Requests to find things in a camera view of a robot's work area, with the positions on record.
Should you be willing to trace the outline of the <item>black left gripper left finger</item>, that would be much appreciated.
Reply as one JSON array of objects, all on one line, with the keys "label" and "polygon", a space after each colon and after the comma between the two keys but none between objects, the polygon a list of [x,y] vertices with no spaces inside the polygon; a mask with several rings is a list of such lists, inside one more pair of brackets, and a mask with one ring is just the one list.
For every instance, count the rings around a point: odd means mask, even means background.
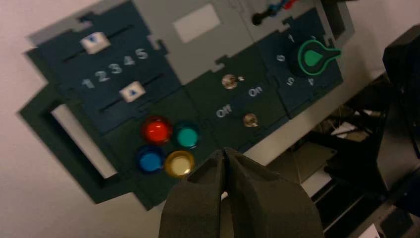
[{"label": "black left gripper left finger", "polygon": [[160,238],[219,237],[225,162],[218,149],[172,188],[161,214]]}]

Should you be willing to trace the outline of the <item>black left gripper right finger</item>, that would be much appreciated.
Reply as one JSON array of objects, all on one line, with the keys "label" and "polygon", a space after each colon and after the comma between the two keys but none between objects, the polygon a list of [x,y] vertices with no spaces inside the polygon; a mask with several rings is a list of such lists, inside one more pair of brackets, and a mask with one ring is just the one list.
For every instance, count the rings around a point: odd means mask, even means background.
[{"label": "black left gripper right finger", "polygon": [[324,237],[318,209],[299,184],[232,148],[225,158],[234,237]]}]

